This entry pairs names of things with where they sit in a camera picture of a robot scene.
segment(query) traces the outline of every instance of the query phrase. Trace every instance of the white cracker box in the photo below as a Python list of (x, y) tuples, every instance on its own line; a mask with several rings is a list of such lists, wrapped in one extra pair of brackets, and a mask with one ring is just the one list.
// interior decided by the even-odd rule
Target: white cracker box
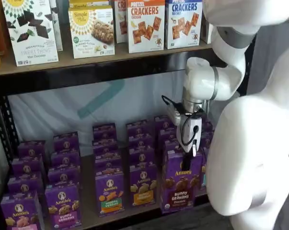
[(57, 45), (57, 51), (63, 51), (62, 40), (61, 40), (61, 32), (60, 32), (60, 24), (59, 24), (59, 17), (58, 17), (58, 7), (56, 0), (49, 0), (50, 8), (52, 10), (53, 16), (53, 25), (55, 31), (55, 39)]
[(164, 0), (127, 0), (130, 53), (163, 50)]
[(74, 58), (115, 54), (111, 6), (70, 8), (69, 22)]
[(114, 3), (116, 42), (127, 42), (126, 2), (125, 0), (114, 0)]
[(166, 47), (198, 46), (201, 33), (202, 0), (168, 0), (166, 3)]
[(48, 0), (2, 0), (17, 66), (58, 61)]

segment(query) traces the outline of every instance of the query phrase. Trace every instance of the purple snack box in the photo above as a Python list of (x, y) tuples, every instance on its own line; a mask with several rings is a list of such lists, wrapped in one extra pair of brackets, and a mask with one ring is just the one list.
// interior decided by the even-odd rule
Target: purple snack box
[(81, 225), (81, 202), (73, 181), (48, 185), (45, 196), (53, 229), (64, 230)]
[(93, 154), (95, 156), (102, 155), (110, 151), (118, 150), (117, 142), (114, 138), (92, 141), (92, 147), (93, 147)]
[(75, 184), (79, 184), (81, 179), (80, 173), (81, 167), (79, 165), (62, 164), (48, 170), (48, 179), (50, 183), (73, 180)]
[(54, 139), (54, 150), (56, 152), (69, 149), (79, 150), (79, 141), (77, 132), (57, 135), (54, 136), (53, 139)]
[(25, 193), (36, 190), (39, 195), (44, 194), (44, 187), (40, 172), (11, 176), (8, 181), (11, 193)]
[(156, 203), (157, 167), (147, 165), (139, 167), (131, 165), (130, 170), (130, 201), (133, 207), (147, 206)]
[(81, 164), (81, 157), (79, 155), (79, 151), (76, 149), (65, 149), (60, 152), (54, 152), (51, 155), (52, 166), (59, 166), (62, 164)]
[(116, 125), (109, 123), (93, 127), (93, 139), (99, 141), (101, 139), (116, 139)]
[(36, 191), (5, 194), (0, 203), (7, 230), (44, 230)]
[(104, 217), (124, 211), (122, 167), (99, 168), (95, 175), (98, 215)]
[(151, 133), (150, 124), (147, 120), (137, 121), (133, 123), (128, 123), (126, 125), (127, 135), (135, 136), (140, 133)]
[(129, 147), (136, 148), (141, 146), (150, 145), (153, 146), (154, 139), (149, 133), (140, 133), (134, 136), (128, 137)]
[(129, 148), (130, 165), (143, 162), (155, 164), (155, 149), (150, 145), (141, 148)]
[(164, 158), (160, 200), (162, 213), (192, 208), (195, 189), (200, 183), (202, 155), (197, 154), (191, 160), (190, 170), (188, 171), (181, 170), (182, 152), (170, 150)]

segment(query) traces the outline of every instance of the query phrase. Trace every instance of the orange label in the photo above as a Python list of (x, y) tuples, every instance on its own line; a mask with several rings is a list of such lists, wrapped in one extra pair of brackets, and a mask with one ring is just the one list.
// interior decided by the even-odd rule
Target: orange label
[(145, 193), (134, 194), (134, 204), (133, 205), (143, 205), (154, 200), (154, 191), (150, 190)]

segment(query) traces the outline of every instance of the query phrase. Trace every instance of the product label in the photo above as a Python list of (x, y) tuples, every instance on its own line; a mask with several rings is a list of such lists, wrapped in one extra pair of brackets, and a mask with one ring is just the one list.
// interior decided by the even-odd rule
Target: product label
[(202, 0), (169, 0), (166, 4), (166, 46), (168, 49), (198, 46)]

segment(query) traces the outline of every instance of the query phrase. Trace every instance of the teal stripe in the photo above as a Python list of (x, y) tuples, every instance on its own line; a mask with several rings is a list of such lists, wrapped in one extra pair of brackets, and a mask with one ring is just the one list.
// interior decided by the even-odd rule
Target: teal stripe
[(110, 87), (102, 92), (100, 95), (92, 99), (83, 108), (78, 110), (77, 114), (80, 119), (85, 119), (90, 114), (94, 113), (102, 105), (114, 98), (125, 85), (124, 80), (114, 80), (109, 82)]

